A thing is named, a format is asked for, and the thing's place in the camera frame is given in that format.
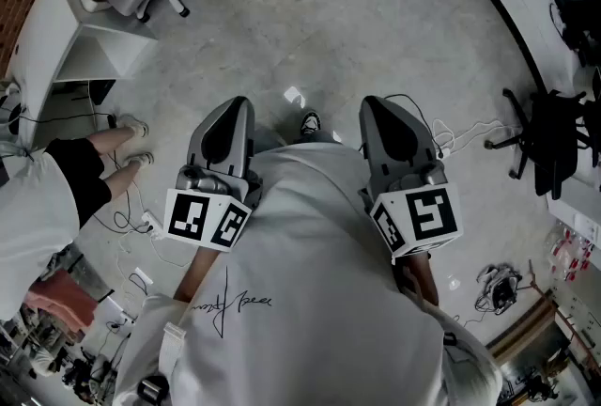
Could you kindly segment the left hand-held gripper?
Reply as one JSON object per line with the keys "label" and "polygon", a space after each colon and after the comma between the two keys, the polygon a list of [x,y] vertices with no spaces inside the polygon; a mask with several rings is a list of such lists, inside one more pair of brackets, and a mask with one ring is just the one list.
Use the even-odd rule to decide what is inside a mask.
{"label": "left hand-held gripper", "polygon": [[248,172],[253,154],[254,107],[237,96],[210,112],[193,131],[187,164],[180,168],[176,186],[167,191],[164,236],[230,251],[263,192],[262,179]]}

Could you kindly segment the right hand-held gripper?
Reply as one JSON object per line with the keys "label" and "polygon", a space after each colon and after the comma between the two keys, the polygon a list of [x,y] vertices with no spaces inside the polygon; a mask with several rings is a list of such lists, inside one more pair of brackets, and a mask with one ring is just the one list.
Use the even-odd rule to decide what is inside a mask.
{"label": "right hand-held gripper", "polygon": [[392,258],[427,253],[461,237],[459,193],[444,164],[435,162],[425,125],[400,105],[371,95],[362,101],[360,126],[370,170],[360,196]]}

